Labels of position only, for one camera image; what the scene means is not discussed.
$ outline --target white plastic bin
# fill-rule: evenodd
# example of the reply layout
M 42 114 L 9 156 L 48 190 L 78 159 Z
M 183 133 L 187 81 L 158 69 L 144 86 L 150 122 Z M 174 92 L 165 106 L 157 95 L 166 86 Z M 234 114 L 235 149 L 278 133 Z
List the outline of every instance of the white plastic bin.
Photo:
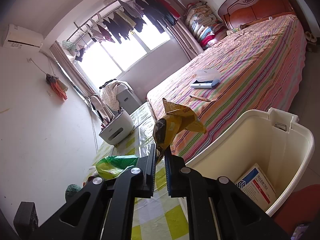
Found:
M 236 182 L 258 163 L 276 190 L 277 200 L 266 211 L 272 216 L 296 187 L 314 151 L 312 133 L 297 121 L 297 115 L 274 108 L 246 111 L 186 166 L 204 177 L 226 176 Z M 179 200 L 186 211 L 186 201 Z

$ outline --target window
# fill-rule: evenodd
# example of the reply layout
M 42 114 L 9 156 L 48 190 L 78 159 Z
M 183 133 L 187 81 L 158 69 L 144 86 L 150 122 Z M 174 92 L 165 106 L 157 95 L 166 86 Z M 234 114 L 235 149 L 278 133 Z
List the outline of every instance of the window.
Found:
M 115 43 L 104 41 L 101 45 L 109 52 L 122 70 L 127 70 L 133 63 L 147 54 L 145 49 L 139 44 L 135 37 L 129 33 L 129 39 L 121 37 L 121 44 L 112 36 Z
M 129 33 L 130 40 L 121 37 L 122 43 L 119 44 L 112 36 L 115 43 L 95 42 L 86 49 L 82 62 L 78 64 L 96 88 L 116 78 L 153 49 L 171 39 L 167 32 L 159 33 L 146 16 L 143 19 L 147 24 L 143 25 L 141 33 L 136 30 L 133 30 L 133 34 Z
M 158 47 L 159 45 L 170 39 L 170 36 L 167 34 L 167 32 L 160 33 L 145 15 L 142 19 L 147 24 L 143 25 L 142 32 L 136 33 L 150 50 L 153 50 L 154 48 Z
M 98 42 L 86 50 L 82 62 L 78 63 L 96 88 L 122 72 Z

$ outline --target clothes drying rack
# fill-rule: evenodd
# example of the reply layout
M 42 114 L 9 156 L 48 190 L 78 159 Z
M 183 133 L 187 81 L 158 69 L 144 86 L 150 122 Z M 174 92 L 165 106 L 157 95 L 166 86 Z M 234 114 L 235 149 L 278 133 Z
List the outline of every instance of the clothes drying rack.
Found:
M 101 10 L 99 10 L 99 11 L 96 12 L 94 15 L 92 15 L 89 19 L 87 19 L 87 20 L 86 20 L 82 25 L 80 25 L 80 26 L 78 26 L 75 22 L 73 22 L 73 24 L 77 27 L 77 30 L 75 30 L 74 33 L 72 33 L 72 34 L 70 35 L 70 37 L 67 39 L 67 41 L 69 41 L 73 35 L 75 35 L 79 30 L 81 30 L 84 34 L 80 35 L 79 38 L 77 38 L 77 39 L 73 42 L 73 43 L 77 43 L 77 42 L 78 42 L 84 35 L 86 35 L 87 32 L 88 32 L 87 30 L 86 30 L 86 31 L 83 31 L 81 28 L 82 28 L 88 21 L 90 21 L 91 18 L 93 18 L 94 16 L 96 16 L 97 13 L 102 12 L 105 8 L 109 7 L 111 4 L 114 4 L 114 3 L 117 2 L 117 1 L 119 1 L 119 0 L 114 0 L 114 1 L 112 1 L 111 3 L 109 3 L 108 5 L 106 5 L 105 7 L 103 7 Z M 118 9 L 121 8 L 121 7 L 122 7 L 121 5 L 118 6 L 117 8 L 115 8 L 115 9 L 113 9 L 112 11 L 108 12 L 108 13 L 107 13 L 106 15 L 104 15 L 102 18 L 108 16 L 110 13 L 118 10 Z

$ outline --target slipper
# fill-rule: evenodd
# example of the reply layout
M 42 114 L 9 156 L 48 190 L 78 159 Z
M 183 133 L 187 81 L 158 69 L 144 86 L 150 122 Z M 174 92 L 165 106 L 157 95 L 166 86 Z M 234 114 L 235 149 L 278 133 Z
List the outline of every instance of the slipper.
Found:
M 305 32 L 305 35 L 306 35 L 307 41 L 310 41 L 310 35 L 311 35 L 311 33 L 310 33 L 310 32 Z
M 313 43 L 317 42 L 317 38 L 312 33 L 310 33 L 310 41 Z

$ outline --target floor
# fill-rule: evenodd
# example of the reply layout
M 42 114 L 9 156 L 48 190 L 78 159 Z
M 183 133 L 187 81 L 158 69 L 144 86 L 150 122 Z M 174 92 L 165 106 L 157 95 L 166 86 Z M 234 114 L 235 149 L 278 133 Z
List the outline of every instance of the floor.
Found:
M 295 96 L 288 112 L 299 117 L 299 123 L 307 127 L 315 140 L 315 151 L 307 170 L 299 181 L 296 190 L 306 186 L 320 184 L 320 46 L 318 52 L 306 53 L 305 67 L 299 92 Z

